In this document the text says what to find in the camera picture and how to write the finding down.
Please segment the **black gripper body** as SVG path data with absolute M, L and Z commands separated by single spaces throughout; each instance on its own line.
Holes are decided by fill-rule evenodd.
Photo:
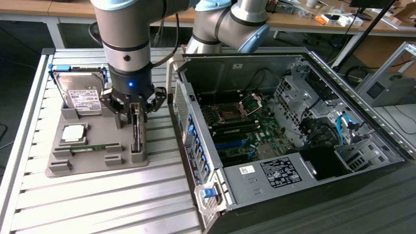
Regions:
M 139 97 L 148 100 L 155 92 L 152 85 L 153 64 L 148 63 L 141 69 L 132 72 L 119 70 L 111 64 L 108 68 L 113 96 L 120 100 L 124 100 L 125 97 L 129 97 L 129 101 L 139 101 Z

